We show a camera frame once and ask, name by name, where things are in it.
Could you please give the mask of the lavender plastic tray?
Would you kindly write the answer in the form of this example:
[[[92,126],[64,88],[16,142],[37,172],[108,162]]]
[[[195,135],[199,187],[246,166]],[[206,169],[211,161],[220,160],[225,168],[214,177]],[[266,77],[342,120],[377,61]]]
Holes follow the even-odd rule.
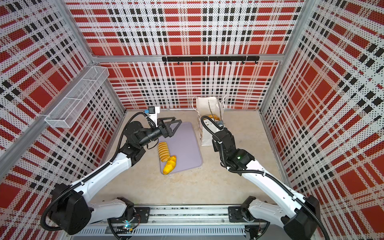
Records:
[[[161,142],[167,143],[171,156],[177,158],[176,166],[169,175],[202,166],[200,144],[191,122],[182,122],[172,137],[160,137],[159,144]]]

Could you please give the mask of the long ridged bread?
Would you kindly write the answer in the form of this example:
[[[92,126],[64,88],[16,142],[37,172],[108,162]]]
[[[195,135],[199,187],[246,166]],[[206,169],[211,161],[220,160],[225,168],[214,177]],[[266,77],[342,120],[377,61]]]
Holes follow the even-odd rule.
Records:
[[[168,144],[166,142],[158,143],[158,153],[161,162],[167,162],[171,157]]]

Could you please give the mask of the yellow twisted bread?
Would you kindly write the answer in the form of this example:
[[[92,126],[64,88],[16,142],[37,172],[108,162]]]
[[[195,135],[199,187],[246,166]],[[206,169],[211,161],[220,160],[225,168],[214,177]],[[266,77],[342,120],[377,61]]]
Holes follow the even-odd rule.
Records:
[[[176,156],[169,157],[167,162],[166,162],[166,165],[163,168],[163,174],[168,175],[169,173],[171,173],[175,169],[176,163],[177,163],[177,157]]]

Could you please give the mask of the metal tongs red handle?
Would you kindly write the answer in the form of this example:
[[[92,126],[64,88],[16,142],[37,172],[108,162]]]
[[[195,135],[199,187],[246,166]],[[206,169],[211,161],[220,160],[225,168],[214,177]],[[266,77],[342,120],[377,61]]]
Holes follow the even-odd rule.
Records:
[[[223,121],[223,116],[222,116],[223,108],[222,108],[221,103],[217,99],[209,100],[208,101],[208,108],[210,111],[210,115],[216,115],[216,116],[220,117],[221,121]]]

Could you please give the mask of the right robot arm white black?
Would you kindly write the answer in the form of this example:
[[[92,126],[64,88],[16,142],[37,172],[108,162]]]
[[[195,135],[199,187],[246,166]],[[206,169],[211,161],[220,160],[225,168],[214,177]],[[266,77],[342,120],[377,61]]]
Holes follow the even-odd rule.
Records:
[[[255,184],[274,201],[268,204],[248,197],[241,206],[245,221],[265,220],[281,227],[292,240],[309,240],[317,229],[326,240],[330,239],[321,221],[320,202],[314,196],[306,197],[274,177],[249,152],[238,149],[233,134],[210,117],[202,116],[201,123],[212,135],[221,166]]]

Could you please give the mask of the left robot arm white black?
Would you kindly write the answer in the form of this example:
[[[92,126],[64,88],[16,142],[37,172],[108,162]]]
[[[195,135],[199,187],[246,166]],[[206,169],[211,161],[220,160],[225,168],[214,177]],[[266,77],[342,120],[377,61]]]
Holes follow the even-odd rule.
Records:
[[[87,225],[122,217],[134,204],[119,197],[91,204],[92,198],[115,177],[133,167],[145,154],[145,146],[159,138],[171,138],[182,121],[175,117],[153,121],[144,112],[134,114],[123,128],[112,158],[90,174],[70,185],[60,184],[52,191],[52,200],[43,211],[40,226],[46,231],[65,231],[75,235]]]

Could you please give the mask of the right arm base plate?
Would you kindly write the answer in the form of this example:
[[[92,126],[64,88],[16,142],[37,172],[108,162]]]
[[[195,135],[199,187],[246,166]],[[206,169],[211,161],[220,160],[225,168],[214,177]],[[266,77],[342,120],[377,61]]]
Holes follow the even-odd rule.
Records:
[[[228,216],[230,223],[267,223],[263,219],[256,219],[248,210],[239,206],[228,207]]]

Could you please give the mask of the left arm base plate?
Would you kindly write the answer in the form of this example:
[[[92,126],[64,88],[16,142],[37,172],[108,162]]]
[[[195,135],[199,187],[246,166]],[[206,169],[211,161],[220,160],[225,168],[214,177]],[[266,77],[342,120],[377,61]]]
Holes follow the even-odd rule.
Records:
[[[147,223],[150,216],[148,207],[128,207],[120,218],[122,223]]]

